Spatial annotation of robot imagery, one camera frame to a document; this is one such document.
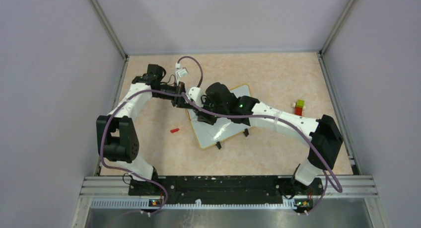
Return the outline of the yellow framed whiteboard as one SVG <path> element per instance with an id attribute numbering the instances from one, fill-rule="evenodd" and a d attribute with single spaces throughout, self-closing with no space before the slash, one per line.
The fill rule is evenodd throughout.
<path id="1" fill-rule="evenodd" d="M 248 84 L 234 87 L 230 92 L 234 93 L 236 97 L 251 96 Z M 248 125 L 233 123 L 226 118 L 218 118 L 215 124 L 209 125 L 198 121 L 193 109 L 187 109 L 187 114 L 201 149 L 207 149 L 212 146 L 217 146 L 218 149 L 221 149 L 221 142 L 240 134 L 248 136 L 251 128 Z"/>

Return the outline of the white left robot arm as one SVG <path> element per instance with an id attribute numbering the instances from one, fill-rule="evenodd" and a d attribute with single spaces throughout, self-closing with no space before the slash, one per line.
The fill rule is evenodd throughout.
<path id="1" fill-rule="evenodd" d="M 116 162 L 120 170 L 131 173 L 140 182 L 140 188 L 148 195 L 159 189 L 159 181 L 153 176 L 155 168 L 139 154 L 140 142 L 134 122 L 145 104 L 152 98 L 171 101 L 176 108 L 191 108 L 182 94 L 185 83 L 175 80 L 164 83 L 166 70 L 149 64 L 146 73 L 136 76 L 123 100 L 108 115 L 96 120 L 98 153 L 104 167 L 111 168 L 105 161 Z"/>

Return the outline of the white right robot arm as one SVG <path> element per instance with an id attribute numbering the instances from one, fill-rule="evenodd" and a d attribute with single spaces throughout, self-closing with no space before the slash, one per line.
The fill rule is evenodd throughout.
<path id="1" fill-rule="evenodd" d="M 331 116 L 308 118 L 284 112 L 249 94 L 237 95 L 220 82 L 205 91 L 192 87 L 186 97 L 195 104 L 193 111 L 199 122 L 214 125 L 218 119 L 228 119 L 234 124 L 270 129 L 309 146 L 307 158 L 291 180 L 297 194 L 305 194 L 317 175 L 334 168 L 344 139 Z"/>

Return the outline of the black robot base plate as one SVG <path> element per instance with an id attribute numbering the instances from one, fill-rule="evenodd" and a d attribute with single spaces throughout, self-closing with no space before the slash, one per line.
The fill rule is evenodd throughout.
<path id="1" fill-rule="evenodd" d="M 197 199 L 204 205 L 266 205 L 281 204 L 288 198 L 321 195 L 322 180 L 315 178 L 305 186 L 291 176 L 160 176 L 156 186 L 131 180 L 130 196 L 163 198 L 167 190 L 168 205 L 193 204 Z"/>

